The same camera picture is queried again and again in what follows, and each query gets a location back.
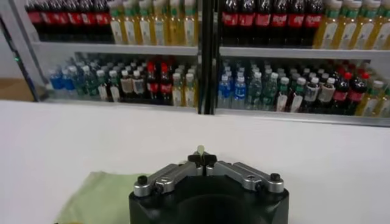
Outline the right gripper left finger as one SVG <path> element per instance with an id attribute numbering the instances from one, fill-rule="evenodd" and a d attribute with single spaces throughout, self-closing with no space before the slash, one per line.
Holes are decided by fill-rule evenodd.
<path id="1" fill-rule="evenodd" d="M 202 175 L 203 161 L 203 154 L 194 153 L 183 164 L 168 164 L 148 177 L 139 176 L 133 185 L 133 194 L 136 197 L 148 197 L 173 192 L 176 185 L 186 177 Z"/>

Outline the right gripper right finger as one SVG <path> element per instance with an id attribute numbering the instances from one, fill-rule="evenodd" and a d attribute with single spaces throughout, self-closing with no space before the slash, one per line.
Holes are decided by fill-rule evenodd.
<path id="1" fill-rule="evenodd" d="M 207 177 L 227 178 L 244 190 L 256 192 L 261 187 L 270 193 L 282 193 L 285 190 L 284 181 L 278 173 L 268 174 L 241 162 L 228 163 L 208 153 L 202 155 L 202 162 Z"/>

